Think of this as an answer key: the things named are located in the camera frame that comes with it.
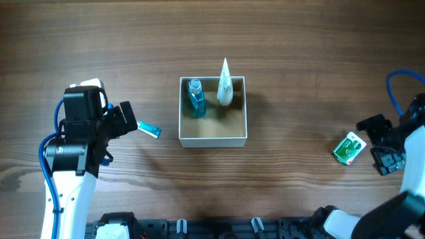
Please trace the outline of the blue mouthwash bottle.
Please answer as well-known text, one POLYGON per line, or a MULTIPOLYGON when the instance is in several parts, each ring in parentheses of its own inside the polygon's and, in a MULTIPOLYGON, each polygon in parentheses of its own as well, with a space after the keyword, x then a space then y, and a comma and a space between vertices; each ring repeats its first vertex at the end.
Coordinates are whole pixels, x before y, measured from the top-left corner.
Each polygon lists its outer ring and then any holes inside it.
POLYGON ((193 109, 193 114, 197 118, 206 116, 205 94, 201 81, 199 79, 192 79, 187 84, 189 98, 193 109))

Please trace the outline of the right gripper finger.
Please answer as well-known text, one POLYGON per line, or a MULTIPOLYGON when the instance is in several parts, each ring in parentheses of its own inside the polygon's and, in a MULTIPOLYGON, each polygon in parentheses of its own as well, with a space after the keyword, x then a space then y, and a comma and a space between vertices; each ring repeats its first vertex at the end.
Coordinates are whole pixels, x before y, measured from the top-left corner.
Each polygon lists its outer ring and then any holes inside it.
POLYGON ((357 131, 384 131, 392 128, 392 123, 382 114, 369 117, 356 123, 357 131))
POLYGON ((370 149, 374 167, 382 176, 405 168, 406 154, 390 147, 375 146, 370 149))

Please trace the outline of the white cone tube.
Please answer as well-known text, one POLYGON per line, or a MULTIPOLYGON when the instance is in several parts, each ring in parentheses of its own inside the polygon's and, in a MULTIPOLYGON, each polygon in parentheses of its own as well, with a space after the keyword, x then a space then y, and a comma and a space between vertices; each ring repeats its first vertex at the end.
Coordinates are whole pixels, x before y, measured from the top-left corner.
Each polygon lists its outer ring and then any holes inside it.
POLYGON ((233 84, 227 59, 224 59, 218 83, 217 100, 221 106, 229 106, 233 99, 233 84))

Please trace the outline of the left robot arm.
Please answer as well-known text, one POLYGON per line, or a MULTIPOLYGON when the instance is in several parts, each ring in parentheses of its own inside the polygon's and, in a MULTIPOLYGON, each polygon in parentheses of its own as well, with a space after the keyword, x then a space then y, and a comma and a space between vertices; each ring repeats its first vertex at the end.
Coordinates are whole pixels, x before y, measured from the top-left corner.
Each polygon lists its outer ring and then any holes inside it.
POLYGON ((129 101, 110 106, 99 86, 64 91, 54 133, 42 140, 39 162, 46 186, 42 238, 83 238, 100 166, 109 165, 110 140, 137 129, 129 101))

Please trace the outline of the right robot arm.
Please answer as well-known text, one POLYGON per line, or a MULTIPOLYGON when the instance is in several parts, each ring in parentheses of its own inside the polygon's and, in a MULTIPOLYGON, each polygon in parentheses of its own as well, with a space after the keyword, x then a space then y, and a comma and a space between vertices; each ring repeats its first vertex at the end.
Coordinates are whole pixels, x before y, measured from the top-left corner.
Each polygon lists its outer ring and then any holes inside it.
POLYGON ((391 161, 404 163, 400 192, 363 216, 333 206, 319 208, 311 217, 311 226, 320 226, 322 233, 332 238, 406 238, 412 225, 423 233, 424 95, 415 96, 396 127, 378 114, 358 122, 356 128, 368 135, 380 174, 393 169, 391 161))

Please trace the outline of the green white small box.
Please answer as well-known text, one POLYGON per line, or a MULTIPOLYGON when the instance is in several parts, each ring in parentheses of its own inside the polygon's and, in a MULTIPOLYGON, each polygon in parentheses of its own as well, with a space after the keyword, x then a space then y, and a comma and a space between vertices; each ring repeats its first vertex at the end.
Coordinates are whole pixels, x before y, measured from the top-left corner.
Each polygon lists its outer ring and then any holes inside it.
POLYGON ((359 136, 351 131, 333 150, 332 154, 338 162, 350 165, 366 145, 359 136))

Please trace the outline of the small toothpaste tube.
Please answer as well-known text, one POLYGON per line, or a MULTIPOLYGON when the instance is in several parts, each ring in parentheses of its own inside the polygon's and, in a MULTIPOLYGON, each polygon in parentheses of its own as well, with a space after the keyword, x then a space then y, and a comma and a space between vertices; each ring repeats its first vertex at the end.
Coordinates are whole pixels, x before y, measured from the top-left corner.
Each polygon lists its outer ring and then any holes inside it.
POLYGON ((142 132, 154 137, 155 139, 157 139, 162 132, 161 128, 139 120, 137 120, 137 128, 138 130, 141 130, 142 132))

